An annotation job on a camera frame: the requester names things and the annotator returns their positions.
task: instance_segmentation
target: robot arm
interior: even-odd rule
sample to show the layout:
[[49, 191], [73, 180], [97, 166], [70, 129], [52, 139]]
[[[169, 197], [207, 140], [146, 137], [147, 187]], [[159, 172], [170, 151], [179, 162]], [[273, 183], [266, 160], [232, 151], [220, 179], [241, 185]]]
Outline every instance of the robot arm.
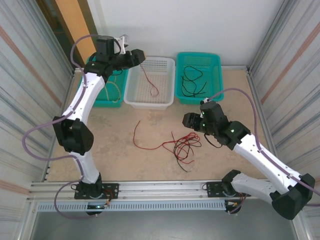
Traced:
[[62, 116], [70, 112], [73, 114], [53, 125], [59, 145], [70, 155], [76, 156], [81, 164], [83, 179], [76, 186], [76, 190], [86, 198], [98, 198], [103, 191], [101, 175], [91, 152], [94, 136], [87, 128], [91, 108], [113, 71], [138, 66], [146, 58], [142, 50], [125, 51], [125, 47], [128, 46], [127, 38], [128, 36], [123, 35], [120, 38], [100, 36], [97, 39], [97, 52], [92, 55], [95, 56], [95, 61], [90, 57], [84, 67], [86, 82], [82, 79], [73, 101]]
[[246, 193], [262, 199], [270, 204], [284, 218], [292, 220], [312, 198], [313, 192], [297, 183], [291, 177], [315, 186], [315, 179], [309, 174], [300, 175], [289, 168], [264, 146], [261, 150], [267, 154], [289, 176], [271, 163], [256, 146], [253, 134], [242, 123], [228, 121], [220, 105], [215, 101], [202, 102], [201, 114], [187, 113], [183, 125], [205, 135], [212, 135], [217, 141], [230, 150], [243, 156], [258, 168], [269, 181], [255, 179], [237, 170], [232, 170], [222, 179], [222, 186], [228, 195]]

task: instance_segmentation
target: white basket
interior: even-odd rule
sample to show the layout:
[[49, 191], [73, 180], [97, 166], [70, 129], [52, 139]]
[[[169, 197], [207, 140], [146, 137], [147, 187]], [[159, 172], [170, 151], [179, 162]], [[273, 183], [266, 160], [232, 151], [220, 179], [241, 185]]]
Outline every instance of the white basket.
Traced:
[[151, 96], [157, 91], [148, 82], [141, 66], [130, 68], [124, 90], [124, 102], [135, 109], [164, 110], [174, 102], [176, 64], [171, 58], [148, 56], [143, 63], [143, 69], [150, 82], [158, 89], [157, 96]]

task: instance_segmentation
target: corrugated metal wall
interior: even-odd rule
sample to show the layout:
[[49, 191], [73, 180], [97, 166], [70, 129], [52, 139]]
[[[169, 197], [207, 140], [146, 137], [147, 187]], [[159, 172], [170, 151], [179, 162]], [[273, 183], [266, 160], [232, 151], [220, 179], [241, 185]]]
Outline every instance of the corrugated metal wall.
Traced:
[[[279, 158], [320, 189], [320, 1], [289, 0], [250, 71]], [[313, 195], [313, 203], [320, 197]], [[304, 209], [320, 239], [320, 208]]]
[[[33, 0], [0, 1], [0, 239], [16, 234], [29, 187], [46, 167], [30, 157], [25, 131], [59, 115], [72, 80], [72, 68]], [[52, 128], [35, 132], [27, 144], [50, 154]]]

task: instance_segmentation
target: teal basket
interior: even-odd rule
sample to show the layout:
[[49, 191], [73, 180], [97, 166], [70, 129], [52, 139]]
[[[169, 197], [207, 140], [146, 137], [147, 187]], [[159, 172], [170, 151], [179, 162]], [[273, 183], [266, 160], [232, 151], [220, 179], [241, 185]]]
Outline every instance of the teal basket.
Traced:
[[[198, 79], [192, 82], [187, 78]], [[218, 55], [202, 52], [180, 52], [177, 55], [175, 96], [182, 104], [198, 105], [204, 98], [209, 98], [223, 89], [221, 63]], [[218, 102], [222, 99], [224, 99], [223, 93], [213, 100]]]
[[113, 75], [108, 78], [108, 82], [114, 82], [120, 92], [121, 96], [119, 96], [119, 91], [116, 86], [112, 83], [106, 83], [105, 87], [99, 92], [96, 97], [93, 107], [98, 108], [120, 108], [121, 104], [124, 100], [125, 87], [128, 77], [128, 70], [121, 71], [113, 71]]

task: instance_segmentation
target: black wire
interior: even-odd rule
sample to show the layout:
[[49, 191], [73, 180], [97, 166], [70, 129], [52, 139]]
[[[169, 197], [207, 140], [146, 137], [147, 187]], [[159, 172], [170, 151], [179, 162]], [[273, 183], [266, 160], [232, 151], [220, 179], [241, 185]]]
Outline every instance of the black wire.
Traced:
[[116, 56], [118, 56], [121, 53], [121, 46], [119, 44], [119, 42], [114, 38], [113, 41], [118, 45], [119, 47], [119, 52], [116, 54]]
[[[198, 71], [198, 72], [200, 73], [200, 75], [197, 76], [197, 77], [194, 78], [194, 79], [190, 79], [190, 78], [186, 75], [186, 68], [192, 68], [192, 69]], [[181, 92], [182, 92], [182, 94], [183, 94], [185, 97], [189, 97], [189, 98], [190, 98], [190, 97], [194, 97], [194, 98], [195, 98], [196, 95], [200, 95], [200, 94], [205, 94], [205, 93], [207, 93], [206, 91], [205, 91], [205, 92], [201, 92], [201, 91], [205, 88], [207, 82], [205, 82], [204, 85], [202, 86], [202, 88], [200, 89], [200, 91], [198, 91], [198, 92], [196, 93], [197, 84], [195, 83], [195, 80], [201, 78], [201, 77], [204, 75], [204, 73], [203, 73], [201, 70], [199, 70], [199, 69], [197, 69], [197, 68], [195, 68], [195, 67], [193, 67], [193, 66], [186, 66], [186, 67], [183, 69], [183, 74], [184, 74], [184, 76], [186, 77], [186, 79], [184, 78], [184, 76], [181, 76], [181, 78], [182, 78]], [[186, 82], [192, 82], [192, 83], [194, 84], [195, 88], [194, 88], [193, 92], [190, 92], [190, 91], [187, 90], [187, 88], [185, 87], [185, 84], [184, 84], [185, 81], [186, 81]]]
[[[198, 77], [196, 77], [195, 79], [190, 79], [190, 78], [188, 78], [187, 75], [186, 75], [186, 68], [192, 68], [192, 69], [198, 71], [199, 73], [201, 73], [201, 75], [198, 76]], [[186, 66], [186, 67], [183, 69], [183, 74], [185, 75], [185, 77], [186, 77], [189, 81], [195, 81], [195, 80], [201, 78], [201, 77], [204, 75], [204, 73], [203, 73], [202, 71], [200, 71], [199, 69], [196, 69], [196, 68], [193, 67], [193, 66]]]
[[77, 187], [77, 185], [71, 184], [71, 186], [70, 186], [70, 188], [71, 188], [72, 190], [76, 190], [76, 188], [73, 188], [73, 186]]
[[[195, 98], [196, 95], [207, 93], [206, 91], [201, 92], [201, 91], [205, 88], [205, 86], [206, 86], [207, 83], [205, 83], [205, 84], [203, 85], [203, 87], [201, 88], [201, 90], [196, 93], [197, 84], [196, 84], [195, 82], [191, 81], [191, 80], [185, 80], [184, 76], [181, 76], [181, 77], [182, 77], [181, 92], [182, 92], [182, 94], [183, 94], [185, 97], [194, 97], [194, 98]], [[188, 91], [188, 90], [186, 89], [186, 87], [185, 87], [185, 85], [184, 85], [184, 81], [186, 81], [186, 82], [192, 82], [192, 83], [195, 85], [195, 88], [194, 88], [193, 92], [190, 92], [190, 91]], [[192, 95], [186, 95], [186, 94], [184, 93], [184, 91], [183, 91], [183, 88], [184, 88], [189, 94], [192, 94]]]
[[214, 146], [214, 147], [217, 148], [217, 149], [219, 149], [219, 148], [222, 147], [222, 144], [221, 144], [221, 146], [216, 146], [216, 145], [214, 145], [212, 142], [210, 142], [209, 139], [207, 138], [207, 135], [208, 135], [208, 134], [204, 134], [204, 138], [205, 138], [205, 140], [207, 140], [207, 142], [208, 142], [210, 145]]
[[185, 144], [186, 142], [189, 143], [189, 140], [181, 141], [181, 142], [176, 142], [176, 143], [174, 144], [174, 147], [173, 147], [173, 154], [174, 154], [174, 156], [175, 156], [176, 162], [178, 163], [179, 167], [180, 167], [183, 171], [185, 171], [186, 173], [189, 173], [190, 171], [185, 170], [185, 169], [181, 166], [180, 160], [179, 160], [179, 158], [178, 158], [179, 153], [182, 151], [182, 149], [183, 149], [184, 147], [188, 147], [188, 150], [186, 151], [186, 154], [188, 155], [188, 154], [189, 154], [189, 151], [190, 151], [190, 149], [191, 149], [190, 146], [191, 146], [191, 147], [200, 148], [200, 147], [202, 146], [202, 144], [201, 144], [201, 142], [198, 142], [199, 145]]

